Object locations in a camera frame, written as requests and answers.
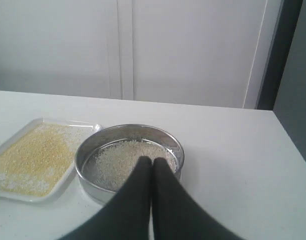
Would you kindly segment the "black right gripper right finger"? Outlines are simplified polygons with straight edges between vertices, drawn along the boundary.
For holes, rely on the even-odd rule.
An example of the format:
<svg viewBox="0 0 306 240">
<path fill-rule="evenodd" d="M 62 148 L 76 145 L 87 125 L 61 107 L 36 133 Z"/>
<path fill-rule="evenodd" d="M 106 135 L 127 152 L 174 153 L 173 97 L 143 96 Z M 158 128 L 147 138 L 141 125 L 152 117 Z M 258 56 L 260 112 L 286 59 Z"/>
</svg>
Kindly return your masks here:
<svg viewBox="0 0 306 240">
<path fill-rule="evenodd" d="M 152 218 L 156 240 L 240 239 L 192 199 L 164 158 L 156 158 L 152 169 Z"/>
</svg>

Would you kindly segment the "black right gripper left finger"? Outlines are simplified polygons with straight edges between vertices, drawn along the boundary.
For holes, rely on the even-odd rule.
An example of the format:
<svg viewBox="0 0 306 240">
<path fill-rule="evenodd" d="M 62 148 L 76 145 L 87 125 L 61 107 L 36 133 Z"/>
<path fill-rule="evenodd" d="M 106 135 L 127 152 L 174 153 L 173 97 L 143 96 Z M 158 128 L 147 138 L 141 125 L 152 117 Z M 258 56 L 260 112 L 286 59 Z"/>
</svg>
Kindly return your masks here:
<svg viewBox="0 0 306 240">
<path fill-rule="evenodd" d="M 104 207 L 63 240 L 148 240 L 153 164 L 141 156 L 133 171 Z"/>
</svg>

